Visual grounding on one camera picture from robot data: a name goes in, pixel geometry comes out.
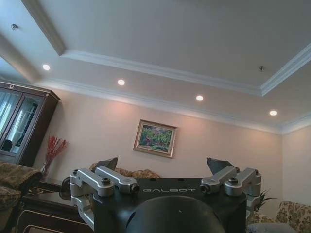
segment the crown molding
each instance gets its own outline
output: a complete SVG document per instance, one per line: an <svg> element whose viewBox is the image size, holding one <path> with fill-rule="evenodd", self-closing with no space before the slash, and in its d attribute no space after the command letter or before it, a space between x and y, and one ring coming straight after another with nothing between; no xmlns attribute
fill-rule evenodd
<svg viewBox="0 0 311 233"><path fill-rule="evenodd" d="M59 56L62 55L66 50L65 44L60 38L47 14L44 12L38 0L21 0L21 2L24 4L30 15L42 30L50 44L53 46L56 53Z"/></svg>
<svg viewBox="0 0 311 233"><path fill-rule="evenodd" d="M282 125L282 134L288 134L311 125L311 112Z"/></svg>
<svg viewBox="0 0 311 233"><path fill-rule="evenodd" d="M160 67L151 64L140 63L84 51L68 50L38 0L21 1L25 5L28 12L31 14L39 28L42 30L43 34L46 36L56 53L59 56L70 58L73 60L158 75L167 78L182 80L191 83L198 83L202 85L213 86L216 88L238 91L257 96L266 95L268 92L273 90L281 82L286 80L288 77L290 77L293 73L295 73L303 65L311 60L310 43L286 65L284 65L279 71L277 71L271 78L269 78L263 85L254 86L250 84L229 81L226 79L195 74L183 70Z"/></svg>
<svg viewBox="0 0 311 233"><path fill-rule="evenodd" d="M44 79L36 86L60 89L87 96L98 97L102 99L114 100L118 102L138 105L146 108L157 109L160 111L181 114L189 117L196 117L201 119L207 119L229 125L239 126L243 128L249 128L253 130L259 130L269 133L281 134L280 127L268 126L252 121L242 120L232 115L216 113L213 111L203 111L195 109L191 106L182 105L176 102L163 101L159 99L146 98L133 94L124 94L123 92L112 91L104 88L98 88L95 86L76 83L71 81L57 80L57 79Z"/></svg>
<svg viewBox="0 0 311 233"><path fill-rule="evenodd" d="M253 85L232 82L225 79L155 66L147 63L77 50L67 50L62 57L261 96L261 89Z"/></svg>
<svg viewBox="0 0 311 233"><path fill-rule="evenodd" d="M281 82L290 77L293 73L311 61L311 43L308 44L301 52L291 59L285 66L269 78L260 88L262 96L266 95L272 89L277 87Z"/></svg>
<svg viewBox="0 0 311 233"><path fill-rule="evenodd" d="M30 83L41 79L38 70L16 48L0 34L0 57L9 63Z"/></svg>

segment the silver metal bracket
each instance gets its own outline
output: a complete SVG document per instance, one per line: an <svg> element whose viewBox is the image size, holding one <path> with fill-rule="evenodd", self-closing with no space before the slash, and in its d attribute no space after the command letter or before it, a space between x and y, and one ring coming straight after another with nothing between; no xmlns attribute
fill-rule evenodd
<svg viewBox="0 0 311 233"><path fill-rule="evenodd" d="M213 176L203 178L200 185L201 191L208 194L217 193L226 180L236 175L237 169L233 166L227 166Z"/></svg>
<svg viewBox="0 0 311 233"><path fill-rule="evenodd" d="M236 177L225 181L225 193L239 196L244 192L247 196L247 210L252 212L260 203L261 174L256 169L246 168Z"/></svg>
<svg viewBox="0 0 311 233"><path fill-rule="evenodd" d="M139 191L139 185L135 178L123 176L105 166L97 167L95 174L112 180L121 193L137 193Z"/></svg>
<svg viewBox="0 0 311 233"><path fill-rule="evenodd" d="M139 185L136 179L125 177L105 166L96 168L95 173L89 169L74 170L70 175L71 203L77 205L80 217L94 230L94 213L86 194L97 193L109 197L114 193L114 186L121 193L137 193Z"/></svg>

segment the ceiling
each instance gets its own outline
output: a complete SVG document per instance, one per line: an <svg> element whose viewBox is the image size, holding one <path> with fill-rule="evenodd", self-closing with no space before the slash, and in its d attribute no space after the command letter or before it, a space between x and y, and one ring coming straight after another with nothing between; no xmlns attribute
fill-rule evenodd
<svg viewBox="0 0 311 233"><path fill-rule="evenodd" d="M0 79L1 78L14 81L24 80L24 77L16 69L0 57Z"/></svg>
<svg viewBox="0 0 311 233"><path fill-rule="evenodd" d="M279 130L311 112L310 11L291 0L0 0L0 56L19 71L0 60L0 75Z"/></svg>

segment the glass cabinet door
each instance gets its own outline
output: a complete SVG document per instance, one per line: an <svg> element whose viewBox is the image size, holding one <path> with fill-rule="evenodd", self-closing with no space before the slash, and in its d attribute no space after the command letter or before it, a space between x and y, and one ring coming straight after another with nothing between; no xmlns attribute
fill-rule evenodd
<svg viewBox="0 0 311 233"><path fill-rule="evenodd" d="M2 140L1 151L6 151L10 156L21 152L36 116L41 108L43 97L24 94L19 104L18 111L14 114L10 129L5 132Z"/></svg>
<svg viewBox="0 0 311 233"><path fill-rule="evenodd" d="M21 93L0 88L0 141L13 115Z"/></svg>

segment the gold picture frame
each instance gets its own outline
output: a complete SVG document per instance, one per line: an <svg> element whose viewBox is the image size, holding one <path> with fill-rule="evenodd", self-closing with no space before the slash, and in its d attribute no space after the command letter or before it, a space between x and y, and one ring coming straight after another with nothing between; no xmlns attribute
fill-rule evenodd
<svg viewBox="0 0 311 233"><path fill-rule="evenodd" d="M133 150L173 157L177 127L140 120Z"/></svg>

